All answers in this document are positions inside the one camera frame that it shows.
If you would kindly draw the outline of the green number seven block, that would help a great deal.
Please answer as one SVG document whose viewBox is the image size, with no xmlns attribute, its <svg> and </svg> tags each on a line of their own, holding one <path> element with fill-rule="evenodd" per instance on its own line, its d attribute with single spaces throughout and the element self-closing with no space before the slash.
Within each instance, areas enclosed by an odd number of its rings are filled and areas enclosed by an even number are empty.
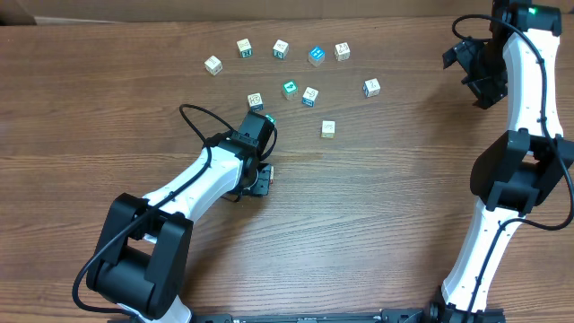
<svg viewBox="0 0 574 323">
<path fill-rule="evenodd" d="M 276 126 L 276 119 L 269 114 L 266 114 L 265 117 L 274 125 Z"/>
</svg>

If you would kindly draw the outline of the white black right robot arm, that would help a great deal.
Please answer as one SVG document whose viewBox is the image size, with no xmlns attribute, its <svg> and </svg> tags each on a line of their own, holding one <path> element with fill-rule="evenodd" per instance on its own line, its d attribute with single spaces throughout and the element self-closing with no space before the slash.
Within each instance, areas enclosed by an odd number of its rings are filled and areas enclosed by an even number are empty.
<svg viewBox="0 0 574 323">
<path fill-rule="evenodd" d="M 459 36 L 446 51 L 444 67 L 459 63 L 462 83 L 475 106 L 488 109 L 508 101 L 506 131 L 474 162 L 470 189 L 474 215 L 457 261 L 424 310 L 382 310 L 388 322 L 405 316 L 412 322 L 502 322 L 503 310 L 487 306 L 488 291 L 513 234 L 520 225 L 559 231 L 559 224 L 528 219 L 560 180 L 573 186 L 569 168 L 573 143 L 565 139 L 556 109 L 555 60 L 562 34 L 561 11 L 531 1 L 492 4 L 491 36 Z"/>
</svg>

